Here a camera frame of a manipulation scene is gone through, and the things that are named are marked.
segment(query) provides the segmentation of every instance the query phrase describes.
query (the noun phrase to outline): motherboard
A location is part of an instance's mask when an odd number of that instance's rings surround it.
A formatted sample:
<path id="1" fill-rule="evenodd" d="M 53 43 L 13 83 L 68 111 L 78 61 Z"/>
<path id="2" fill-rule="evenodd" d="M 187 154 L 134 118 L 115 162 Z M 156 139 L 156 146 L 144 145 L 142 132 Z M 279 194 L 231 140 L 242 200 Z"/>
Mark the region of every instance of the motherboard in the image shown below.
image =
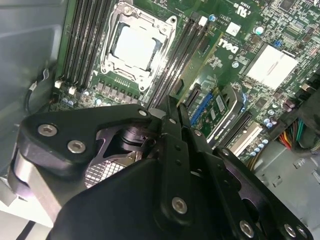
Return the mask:
<path id="1" fill-rule="evenodd" d="M 70 0 L 50 111 L 167 94 L 241 160 L 303 99 L 320 64 L 317 0 Z"/>

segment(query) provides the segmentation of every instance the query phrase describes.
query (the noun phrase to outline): chipset heatsink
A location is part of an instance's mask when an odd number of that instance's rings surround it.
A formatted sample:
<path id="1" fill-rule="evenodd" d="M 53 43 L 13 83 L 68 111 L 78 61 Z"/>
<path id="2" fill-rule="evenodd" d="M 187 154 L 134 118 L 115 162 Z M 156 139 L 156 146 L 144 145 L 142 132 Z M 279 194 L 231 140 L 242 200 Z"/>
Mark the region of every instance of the chipset heatsink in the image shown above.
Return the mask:
<path id="1" fill-rule="evenodd" d="M 127 2 L 115 5 L 101 54 L 101 72 L 114 72 L 147 90 L 175 38 L 177 17 L 162 21 Z"/>
<path id="2" fill-rule="evenodd" d="M 297 66 L 298 61 L 274 47 L 265 44 L 244 74 L 275 90 Z"/>

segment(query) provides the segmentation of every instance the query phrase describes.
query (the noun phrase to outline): heatsink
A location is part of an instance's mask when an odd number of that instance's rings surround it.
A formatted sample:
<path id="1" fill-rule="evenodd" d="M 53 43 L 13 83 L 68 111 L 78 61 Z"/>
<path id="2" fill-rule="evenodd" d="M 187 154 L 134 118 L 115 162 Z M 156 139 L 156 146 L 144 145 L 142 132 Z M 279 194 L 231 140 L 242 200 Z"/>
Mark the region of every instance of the heatsink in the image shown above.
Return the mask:
<path id="1" fill-rule="evenodd" d="M 288 77 L 297 64 L 298 61 L 292 56 L 266 43 L 244 74 L 275 90 Z"/>

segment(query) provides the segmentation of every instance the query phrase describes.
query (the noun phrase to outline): silver screw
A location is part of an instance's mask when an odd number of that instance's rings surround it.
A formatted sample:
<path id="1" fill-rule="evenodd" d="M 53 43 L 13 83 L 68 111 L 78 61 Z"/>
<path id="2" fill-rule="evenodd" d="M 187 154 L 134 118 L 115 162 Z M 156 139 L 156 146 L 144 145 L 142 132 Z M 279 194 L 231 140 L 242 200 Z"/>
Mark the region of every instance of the silver screw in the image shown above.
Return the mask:
<path id="1" fill-rule="evenodd" d="M 194 133 L 195 133 L 197 136 L 199 136 L 199 137 L 202 135 L 202 133 L 201 133 L 199 130 L 197 130 L 197 129 L 194 130 Z"/>
<path id="2" fill-rule="evenodd" d="M 224 154 L 224 155 L 229 156 L 229 152 L 228 152 L 228 150 L 227 150 L 227 149 L 222 149 L 222 152 L 223 152 L 223 154 Z"/>
<path id="3" fill-rule="evenodd" d="M 123 9 L 123 12 L 124 12 L 125 14 L 130 13 L 130 11 L 131 11 L 131 7 L 129 7 L 129 6 L 125 6 L 124 9 Z"/>
<path id="4" fill-rule="evenodd" d="M 175 120 L 173 120 L 172 118 L 169 118 L 169 121 L 173 124 L 176 124 L 177 122 Z"/>
<path id="5" fill-rule="evenodd" d="M 50 124 L 42 124 L 38 127 L 38 133 L 45 137 L 52 137 L 58 132 L 57 128 Z"/>
<path id="6" fill-rule="evenodd" d="M 178 196 L 172 199 L 172 207 L 179 214 L 185 214 L 188 211 L 186 202 Z"/>
<path id="7" fill-rule="evenodd" d="M 306 234 L 305 230 L 300 227 L 300 226 L 297 226 L 296 227 L 298 229 L 298 232 L 304 237 L 304 238 L 308 238 L 308 235 Z"/>
<path id="8" fill-rule="evenodd" d="M 139 110 L 139 114 L 142 116 L 147 116 L 147 113 L 145 111 Z"/>
<path id="9" fill-rule="evenodd" d="M 252 227 L 249 225 L 249 223 L 245 220 L 240 221 L 240 229 L 241 231 L 248 237 L 248 238 L 253 238 L 255 235 L 254 230 Z"/>
<path id="10" fill-rule="evenodd" d="M 296 237 L 296 232 L 295 230 L 289 225 L 289 224 L 285 224 L 284 225 L 284 229 L 286 230 L 286 232 L 293 238 Z"/>
<path id="11" fill-rule="evenodd" d="M 72 140 L 67 145 L 73 154 L 82 154 L 86 150 L 86 145 L 82 141 Z"/>
<path id="12" fill-rule="evenodd" d="M 237 67 L 239 67 L 239 63 L 237 61 L 234 61 L 231 65 L 234 69 L 236 69 Z"/>

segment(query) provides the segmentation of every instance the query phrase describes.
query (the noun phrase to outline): green circuit board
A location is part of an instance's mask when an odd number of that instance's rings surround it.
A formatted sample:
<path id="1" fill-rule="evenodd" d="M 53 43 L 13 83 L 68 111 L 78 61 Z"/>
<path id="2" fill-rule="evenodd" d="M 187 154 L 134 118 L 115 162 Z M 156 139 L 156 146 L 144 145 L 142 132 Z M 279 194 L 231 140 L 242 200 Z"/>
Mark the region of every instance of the green circuit board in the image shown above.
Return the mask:
<path id="1" fill-rule="evenodd" d="M 75 0 L 69 1 L 58 59 L 57 80 L 63 75 L 66 52 L 70 47 L 68 41 L 72 32 L 75 5 Z M 183 84 L 179 88 L 172 87 L 170 91 L 179 102 L 184 102 L 193 85 L 201 85 L 201 93 L 189 110 L 190 116 L 195 114 L 208 93 L 215 88 L 222 90 L 231 85 L 243 96 L 245 110 L 252 113 L 253 118 L 249 123 L 255 121 L 263 124 L 264 118 L 270 116 L 270 110 L 272 115 L 278 118 L 284 112 L 282 103 L 287 98 L 294 98 L 302 84 L 319 68 L 320 8 L 314 5 L 313 1 L 133 0 L 133 5 L 158 19 L 177 17 L 175 37 L 168 56 L 175 51 L 175 46 L 193 13 L 207 18 L 205 34 L 179 75 Z M 262 27 L 263 32 L 257 32 L 257 27 Z M 101 41 L 93 57 L 92 69 L 89 69 L 86 88 L 90 90 L 89 95 L 72 96 L 66 89 L 56 89 L 59 101 L 51 106 L 52 111 L 97 107 L 97 99 L 101 102 L 99 106 L 125 103 L 146 106 L 152 98 L 156 84 L 151 84 L 147 91 L 141 93 L 136 82 L 114 72 L 101 72 L 101 48 L 108 33 L 108 25 L 105 24 L 102 28 Z M 285 52 L 297 61 L 287 76 L 274 79 L 279 82 L 274 88 L 248 75 L 248 69 L 253 68 L 266 46 Z M 112 95 L 111 90 L 106 93 L 106 87 L 116 90 L 115 94 Z M 206 105 L 204 114 L 199 116 L 195 124 L 206 136 L 209 136 L 217 124 L 208 114 L 212 108 L 212 104 Z"/>

